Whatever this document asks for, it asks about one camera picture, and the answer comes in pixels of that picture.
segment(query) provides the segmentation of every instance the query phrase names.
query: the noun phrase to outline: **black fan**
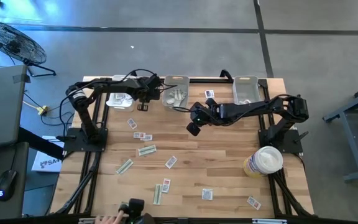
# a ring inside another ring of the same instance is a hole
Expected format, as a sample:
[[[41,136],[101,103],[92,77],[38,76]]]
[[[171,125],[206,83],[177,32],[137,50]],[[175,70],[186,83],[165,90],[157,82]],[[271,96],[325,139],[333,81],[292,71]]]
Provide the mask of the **black fan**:
[[[27,66],[36,66],[52,72],[34,75],[29,69],[32,77],[56,75],[55,71],[40,66],[40,64],[47,60],[47,54],[39,44],[29,36],[2,22],[0,22],[0,51],[22,61]]]

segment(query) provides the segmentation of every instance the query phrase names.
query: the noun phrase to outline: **fan grille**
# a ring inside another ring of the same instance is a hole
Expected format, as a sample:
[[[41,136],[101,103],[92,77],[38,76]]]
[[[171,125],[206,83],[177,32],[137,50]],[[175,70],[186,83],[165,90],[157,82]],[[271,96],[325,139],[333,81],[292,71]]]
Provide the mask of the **fan grille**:
[[[12,58],[39,65],[47,60],[43,48],[29,36],[0,22],[0,51]]]

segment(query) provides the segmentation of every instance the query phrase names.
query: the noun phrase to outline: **wooden table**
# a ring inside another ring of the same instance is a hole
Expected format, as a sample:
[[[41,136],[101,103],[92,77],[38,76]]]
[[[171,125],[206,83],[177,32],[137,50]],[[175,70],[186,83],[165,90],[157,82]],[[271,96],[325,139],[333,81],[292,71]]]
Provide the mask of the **wooden table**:
[[[84,80],[94,78],[98,77],[84,77]],[[267,81],[271,98],[285,93],[283,79],[269,78]],[[233,102],[230,84],[191,83],[188,108],[196,101],[205,102],[205,90],[214,90],[218,103]],[[99,118],[102,117],[102,110],[101,106]],[[89,107],[89,112],[92,114],[93,105]],[[129,118],[137,123],[135,130],[127,124]],[[275,116],[275,121],[278,122],[280,118]],[[186,130],[189,122],[189,113],[165,111],[161,101],[150,102],[148,112],[109,110],[109,139],[102,154],[92,215],[116,215],[121,202],[140,198],[145,200],[144,212],[153,217],[273,217],[267,178],[253,179],[246,176],[242,168],[244,159],[259,148],[257,116],[243,118],[228,127],[203,126],[197,137]],[[73,125],[80,127],[77,114]],[[135,131],[153,134],[153,141],[134,139]],[[149,145],[156,145],[157,152],[139,157],[137,150]],[[178,161],[172,169],[167,169],[164,164],[171,156],[177,157]],[[76,152],[64,160],[51,212],[61,208],[77,187],[83,158],[83,152]],[[128,159],[132,159],[134,165],[124,174],[117,175],[116,169]],[[300,160],[285,154],[284,168],[288,188],[302,206],[313,213]],[[162,194],[161,205],[153,205],[155,184],[162,184],[164,178],[172,180],[169,193]],[[213,189],[212,201],[201,199],[202,189]],[[87,191],[82,209],[86,204]],[[247,203],[250,195],[262,204],[260,210]],[[284,211],[280,190],[277,195],[280,208]]]

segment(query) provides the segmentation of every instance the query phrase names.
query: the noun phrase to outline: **gray floor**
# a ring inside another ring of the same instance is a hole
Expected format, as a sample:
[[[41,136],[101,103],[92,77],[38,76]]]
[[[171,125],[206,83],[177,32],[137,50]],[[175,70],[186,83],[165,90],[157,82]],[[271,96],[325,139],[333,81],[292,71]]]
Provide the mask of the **gray floor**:
[[[91,0],[22,0],[16,1],[20,2],[16,5],[13,1],[5,2],[0,21],[15,24],[257,28],[251,0],[103,0],[99,4]],[[358,30],[356,0],[260,0],[260,6],[266,29]],[[44,65],[58,73],[56,77],[33,78],[26,86],[29,95],[43,105],[57,106],[67,86],[83,75],[123,74],[133,68],[212,77],[225,68],[234,76],[267,76],[258,34],[25,33],[46,50],[48,59]],[[358,35],[268,35],[267,44],[274,77],[285,79],[289,93],[299,93],[308,100],[310,119],[299,124],[298,129],[310,132],[303,145],[315,213],[326,218],[358,220],[358,182],[345,184],[342,179],[356,171],[342,126],[338,121],[325,124],[321,120],[351,100],[358,90]],[[0,65],[12,62],[0,53]],[[26,106],[21,125],[39,135],[62,131],[42,125],[33,109]],[[29,154],[31,164],[34,155]],[[28,171],[24,213],[45,212],[45,198],[50,196],[52,187],[39,187],[53,184],[55,178]]]

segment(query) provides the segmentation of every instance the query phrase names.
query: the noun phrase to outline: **yellow connector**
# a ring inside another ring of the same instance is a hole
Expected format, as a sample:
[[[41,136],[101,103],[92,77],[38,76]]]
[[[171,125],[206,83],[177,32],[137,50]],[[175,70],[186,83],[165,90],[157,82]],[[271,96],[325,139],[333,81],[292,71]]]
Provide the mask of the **yellow connector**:
[[[38,115],[44,115],[46,112],[48,112],[48,106],[37,107]]]

